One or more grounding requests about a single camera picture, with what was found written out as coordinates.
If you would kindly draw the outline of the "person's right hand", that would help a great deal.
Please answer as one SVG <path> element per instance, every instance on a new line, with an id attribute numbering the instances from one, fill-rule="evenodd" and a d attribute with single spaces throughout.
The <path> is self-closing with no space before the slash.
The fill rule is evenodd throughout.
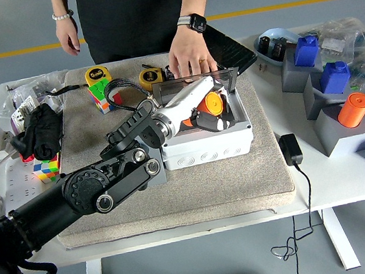
<path id="1" fill-rule="evenodd" d="M 56 36 L 64 52 L 77 56 L 80 52 L 77 25 L 73 18 L 56 21 Z"/>

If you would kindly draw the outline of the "person's left hand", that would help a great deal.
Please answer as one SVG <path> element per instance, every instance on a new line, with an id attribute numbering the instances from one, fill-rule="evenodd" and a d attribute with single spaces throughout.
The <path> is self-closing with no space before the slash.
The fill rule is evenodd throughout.
<path id="1" fill-rule="evenodd" d="M 203 34 L 186 25 L 177 27 L 169 51 L 169 70 L 175 78 L 217 71 L 217 63 L 209 53 Z"/>

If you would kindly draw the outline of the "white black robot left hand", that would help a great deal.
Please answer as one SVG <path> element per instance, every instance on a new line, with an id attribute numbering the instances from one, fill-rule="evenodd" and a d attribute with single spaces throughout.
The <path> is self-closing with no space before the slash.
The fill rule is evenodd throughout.
<path id="1" fill-rule="evenodd" d="M 211 76 L 204 76 L 183 88 L 167 105 L 153 115 L 164 128 L 166 138 L 178 134 L 180 125 L 189 121 L 194 128 L 210 132 L 221 132 L 235 125 L 234 121 L 222 118 L 224 101 L 213 91 L 215 84 Z"/>

